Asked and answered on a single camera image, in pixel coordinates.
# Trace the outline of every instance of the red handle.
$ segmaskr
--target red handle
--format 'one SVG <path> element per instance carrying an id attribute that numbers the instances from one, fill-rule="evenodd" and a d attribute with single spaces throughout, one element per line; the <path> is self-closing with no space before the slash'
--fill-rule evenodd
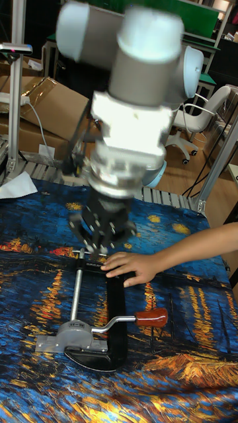
<path id="1" fill-rule="evenodd" d="M 168 312 L 166 309 L 158 308 L 149 311 L 138 311 L 135 313 L 137 326 L 153 326 L 162 328 L 168 321 Z"/>

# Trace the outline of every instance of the white chair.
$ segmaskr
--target white chair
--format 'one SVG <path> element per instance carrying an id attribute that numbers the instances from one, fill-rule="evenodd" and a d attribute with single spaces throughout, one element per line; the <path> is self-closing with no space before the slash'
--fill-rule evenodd
<path id="1" fill-rule="evenodd" d="M 182 150 L 182 152 L 185 155 L 185 159 L 183 159 L 183 164 L 186 165 L 190 160 L 190 155 L 186 149 L 186 146 L 192 147 L 192 155 L 195 156 L 198 151 L 198 147 L 193 144 L 192 138 L 191 141 L 187 141 L 180 137 L 182 133 L 182 129 L 186 129 L 187 132 L 192 132 L 196 134 L 197 132 L 202 132 L 205 130 L 205 128 L 208 126 L 212 116 L 215 116 L 217 110 L 219 107 L 224 103 L 225 99 L 229 96 L 231 92 L 230 87 L 227 85 L 224 87 L 219 88 L 219 90 L 216 91 L 216 93 L 210 98 L 210 100 L 207 100 L 206 98 L 195 94 L 196 96 L 202 98 L 205 102 L 204 107 L 199 107 L 196 104 L 186 103 L 183 105 L 183 109 L 179 110 L 177 112 L 177 115 L 175 116 L 175 121 L 173 122 L 173 126 L 178 126 L 179 129 L 175 135 L 170 135 L 165 147 L 168 147 L 169 145 L 177 146 Z M 198 116 L 193 116 L 191 114 L 188 114 L 185 112 L 186 107 L 192 106 L 196 107 L 200 110 L 202 110 L 202 113 L 200 113 Z"/>

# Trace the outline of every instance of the child's hand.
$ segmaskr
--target child's hand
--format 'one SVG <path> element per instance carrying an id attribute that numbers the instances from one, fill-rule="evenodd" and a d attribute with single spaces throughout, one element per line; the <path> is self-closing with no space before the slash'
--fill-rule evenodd
<path id="1" fill-rule="evenodd" d="M 135 272 L 134 278 L 127 279 L 124 282 L 124 287 L 145 284 L 151 281 L 157 271 L 155 268 L 156 258 L 154 256 L 144 254 L 132 254 L 130 252 L 117 252 L 113 256 L 109 257 L 108 260 L 101 267 L 102 270 L 113 271 L 106 274 L 107 278 L 113 278 L 117 275 L 122 275 L 128 272 Z"/>

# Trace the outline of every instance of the white label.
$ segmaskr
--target white label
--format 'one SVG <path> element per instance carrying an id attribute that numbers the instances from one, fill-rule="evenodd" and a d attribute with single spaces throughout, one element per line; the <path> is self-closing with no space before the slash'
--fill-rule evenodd
<path id="1" fill-rule="evenodd" d="M 49 149 L 49 152 L 50 152 L 50 156 L 53 159 L 54 158 L 54 152 L 55 152 L 56 149 L 54 147 L 49 147 L 49 146 L 48 146 L 48 149 Z M 45 145 L 40 144 L 39 145 L 39 154 L 41 154 L 41 156 L 49 157 L 48 149 L 46 148 Z"/>

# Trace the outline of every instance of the metal crank handle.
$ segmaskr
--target metal crank handle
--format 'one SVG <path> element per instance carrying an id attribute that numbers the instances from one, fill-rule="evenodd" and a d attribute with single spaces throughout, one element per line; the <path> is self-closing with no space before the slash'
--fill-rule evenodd
<path id="1" fill-rule="evenodd" d="M 137 326 L 150 326 L 154 328 L 162 328 L 168 321 L 168 312 L 166 309 L 158 308 L 149 311 L 138 311 L 134 316 L 116 316 L 111 319 L 106 326 L 91 327 L 92 333 L 105 333 L 115 323 L 118 322 L 135 322 Z"/>

